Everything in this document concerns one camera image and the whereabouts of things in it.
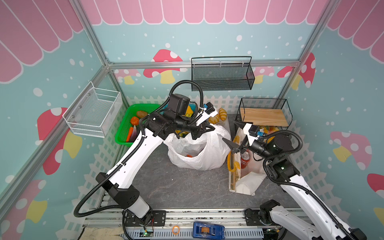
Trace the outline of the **red soda can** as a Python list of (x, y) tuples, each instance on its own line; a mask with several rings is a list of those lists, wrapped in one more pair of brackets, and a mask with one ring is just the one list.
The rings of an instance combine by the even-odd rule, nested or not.
[(251, 155), (248, 151), (241, 154), (241, 169), (245, 169), (251, 160)]

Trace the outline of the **white plastic grocery bag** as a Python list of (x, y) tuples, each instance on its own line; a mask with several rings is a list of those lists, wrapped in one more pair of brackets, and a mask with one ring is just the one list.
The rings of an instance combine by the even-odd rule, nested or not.
[(178, 139), (170, 135), (164, 141), (172, 164), (179, 168), (207, 171), (220, 168), (226, 161), (230, 148), (223, 141), (230, 140), (231, 134), (224, 127), (215, 125), (215, 130), (204, 133), (196, 140), (188, 134)]

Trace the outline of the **white tote bag yellow handles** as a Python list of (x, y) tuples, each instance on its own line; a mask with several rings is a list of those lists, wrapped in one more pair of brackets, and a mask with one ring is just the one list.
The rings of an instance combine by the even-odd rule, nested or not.
[(251, 151), (250, 160), (245, 168), (241, 167), (241, 153), (234, 154), (230, 152), (227, 156), (227, 167), (229, 171), (229, 191), (232, 193), (254, 196), (256, 190), (261, 186), (264, 179), (267, 177), (262, 167), (262, 158), (253, 155)]

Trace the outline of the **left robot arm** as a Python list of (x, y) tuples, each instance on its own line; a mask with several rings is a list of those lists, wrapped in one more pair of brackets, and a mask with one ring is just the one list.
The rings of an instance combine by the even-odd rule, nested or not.
[[(174, 94), (176, 88), (183, 84), (190, 84), (200, 93), (200, 104), (192, 117), (186, 116), (190, 99)], [(132, 182), (152, 152), (170, 135), (176, 135), (178, 131), (187, 132), (189, 137), (197, 140), (203, 134), (214, 131), (215, 128), (208, 119), (217, 111), (212, 103), (205, 104), (203, 99), (203, 89), (196, 82), (183, 80), (176, 83), (165, 102), (140, 119), (139, 136), (122, 159), (107, 173), (97, 175), (97, 185), (80, 200), (74, 209), (74, 216), (83, 218), (108, 209), (122, 209), (131, 212), (142, 221), (149, 219), (152, 216), (152, 209), (140, 196), (140, 192), (133, 187)], [(81, 207), (99, 188), (103, 188), (116, 204), (81, 213)]]

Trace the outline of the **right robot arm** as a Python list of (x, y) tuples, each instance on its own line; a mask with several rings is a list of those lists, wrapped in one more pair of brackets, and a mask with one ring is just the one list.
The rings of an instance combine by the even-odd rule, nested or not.
[(263, 159), (263, 169), (271, 182), (279, 185), (306, 213), (311, 223), (291, 214), (277, 201), (269, 200), (260, 206), (262, 224), (277, 224), (301, 240), (365, 240), (359, 228), (352, 228), (326, 206), (307, 184), (300, 171), (288, 157), (303, 147), (301, 137), (289, 130), (271, 134), (261, 132), (260, 126), (235, 121), (245, 137), (241, 144), (224, 139), (233, 153), (247, 150)]

